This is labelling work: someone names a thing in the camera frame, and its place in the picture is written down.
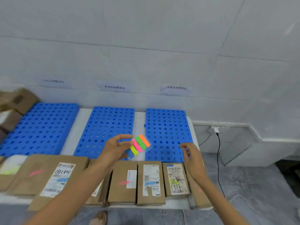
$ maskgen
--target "forearm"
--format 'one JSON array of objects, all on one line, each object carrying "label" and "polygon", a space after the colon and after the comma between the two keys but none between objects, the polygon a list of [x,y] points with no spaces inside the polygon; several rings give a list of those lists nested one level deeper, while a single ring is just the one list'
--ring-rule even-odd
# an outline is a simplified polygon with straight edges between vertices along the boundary
[{"label": "forearm", "polygon": [[100,160],[94,162],[25,224],[68,224],[110,171]]},{"label": "forearm", "polygon": [[209,178],[205,181],[196,180],[197,184],[204,191],[216,213],[224,223],[224,225],[246,225],[246,221],[238,214],[236,209],[230,204],[226,198],[220,193],[217,187]]}]

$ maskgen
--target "person's left hand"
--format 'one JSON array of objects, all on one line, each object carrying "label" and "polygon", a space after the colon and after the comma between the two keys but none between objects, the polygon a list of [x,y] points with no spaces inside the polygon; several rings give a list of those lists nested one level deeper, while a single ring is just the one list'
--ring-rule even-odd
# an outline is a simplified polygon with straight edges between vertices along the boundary
[{"label": "person's left hand", "polygon": [[132,145],[132,141],[123,141],[119,142],[122,139],[131,139],[133,138],[130,134],[119,134],[113,138],[107,140],[103,151],[99,155],[97,161],[105,163],[107,167],[113,166],[118,160],[127,158],[127,154],[124,153],[125,150],[129,149]]}]

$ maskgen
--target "blue plastic tray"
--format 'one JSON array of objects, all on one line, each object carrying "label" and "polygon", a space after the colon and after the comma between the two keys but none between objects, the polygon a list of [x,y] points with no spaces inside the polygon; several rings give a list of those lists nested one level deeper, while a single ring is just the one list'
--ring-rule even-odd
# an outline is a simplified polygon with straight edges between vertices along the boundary
[{"label": "blue plastic tray", "polygon": [[183,162],[178,145],[193,142],[184,110],[147,109],[145,128],[152,143],[146,161]]},{"label": "blue plastic tray", "polygon": [[122,133],[132,134],[133,121],[134,109],[95,106],[74,155],[96,159],[108,139]]},{"label": "blue plastic tray", "polygon": [[0,145],[0,156],[59,155],[79,111],[75,103],[37,103]]}]

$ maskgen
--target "marble floor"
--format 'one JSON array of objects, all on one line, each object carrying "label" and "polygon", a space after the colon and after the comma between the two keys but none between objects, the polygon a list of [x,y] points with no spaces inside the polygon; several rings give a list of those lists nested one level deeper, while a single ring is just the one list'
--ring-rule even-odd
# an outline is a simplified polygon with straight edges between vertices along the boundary
[{"label": "marble floor", "polygon": [[[203,153],[205,167],[212,181],[218,186],[216,154]],[[250,222],[251,225],[300,224],[298,199],[287,185],[278,168],[224,167],[220,165],[220,183],[226,198]],[[0,224],[22,224],[32,213],[26,206],[0,205]],[[100,208],[83,208],[70,224],[88,224]],[[188,225],[222,225],[213,210],[184,210]],[[180,210],[109,208],[108,225],[182,225]]]}]

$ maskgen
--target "hand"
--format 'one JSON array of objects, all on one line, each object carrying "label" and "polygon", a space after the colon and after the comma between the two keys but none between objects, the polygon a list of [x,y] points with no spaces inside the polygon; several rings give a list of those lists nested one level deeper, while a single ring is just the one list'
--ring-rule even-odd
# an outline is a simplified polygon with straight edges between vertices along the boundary
[{"label": "hand", "polygon": [[124,153],[124,151],[129,149],[133,145],[133,142],[123,141],[118,143],[118,141],[131,138],[133,138],[133,136],[130,134],[119,134],[107,140],[97,161],[101,161],[101,163],[105,163],[107,167],[111,167],[118,160],[127,158],[127,154]]},{"label": "hand", "polygon": [[185,167],[196,182],[208,179],[201,152],[193,143],[179,145],[183,152]]}]

